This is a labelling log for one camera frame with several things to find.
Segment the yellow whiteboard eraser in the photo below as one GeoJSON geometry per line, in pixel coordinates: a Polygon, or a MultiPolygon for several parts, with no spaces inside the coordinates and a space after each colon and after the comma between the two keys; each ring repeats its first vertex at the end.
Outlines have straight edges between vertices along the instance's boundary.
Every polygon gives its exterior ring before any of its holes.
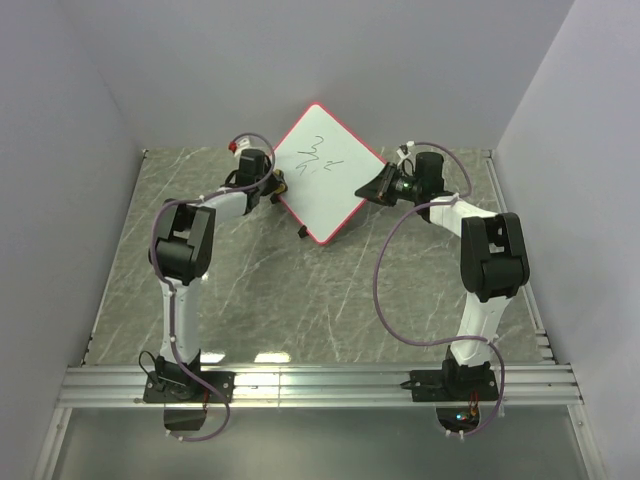
{"type": "Polygon", "coordinates": [[[276,169],[272,173],[272,178],[274,182],[273,194],[280,195],[287,191],[288,186],[284,178],[284,173],[281,170],[276,169]]]}

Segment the pink framed whiteboard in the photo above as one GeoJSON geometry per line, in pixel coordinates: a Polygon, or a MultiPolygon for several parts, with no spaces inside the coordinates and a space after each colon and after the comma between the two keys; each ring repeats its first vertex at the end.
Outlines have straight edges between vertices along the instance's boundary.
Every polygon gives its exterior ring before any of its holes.
{"type": "Polygon", "coordinates": [[[319,245],[364,205],[355,191],[385,161],[320,103],[311,104],[275,148],[288,185],[282,202],[319,245]]]}

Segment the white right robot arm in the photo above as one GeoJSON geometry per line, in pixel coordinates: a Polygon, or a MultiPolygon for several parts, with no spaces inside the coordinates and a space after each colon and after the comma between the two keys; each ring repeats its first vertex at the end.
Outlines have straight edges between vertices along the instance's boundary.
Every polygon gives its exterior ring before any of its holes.
{"type": "Polygon", "coordinates": [[[460,276],[466,290],[460,327],[448,343],[435,383],[428,385],[422,375],[413,381],[449,399],[477,394],[494,400],[498,386],[490,366],[493,339],[504,311],[530,277],[521,222],[515,213],[487,211],[447,191],[443,166],[443,156],[432,152],[418,154],[410,173],[388,163],[355,195],[388,207],[400,200],[411,202],[414,213],[460,239],[460,276]]]}

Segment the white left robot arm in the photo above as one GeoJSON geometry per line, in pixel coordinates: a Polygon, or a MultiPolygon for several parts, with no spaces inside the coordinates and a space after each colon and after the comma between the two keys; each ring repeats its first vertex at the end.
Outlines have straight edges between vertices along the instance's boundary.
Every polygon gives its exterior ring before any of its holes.
{"type": "Polygon", "coordinates": [[[196,399],[207,387],[200,372],[198,297],[213,254],[215,228],[250,213],[265,196],[287,190],[284,174],[273,168],[258,175],[234,171],[216,191],[194,200],[170,200],[152,226],[149,260],[163,297],[163,340],[156,359],[157,382],[180,402],[196,399]]]}

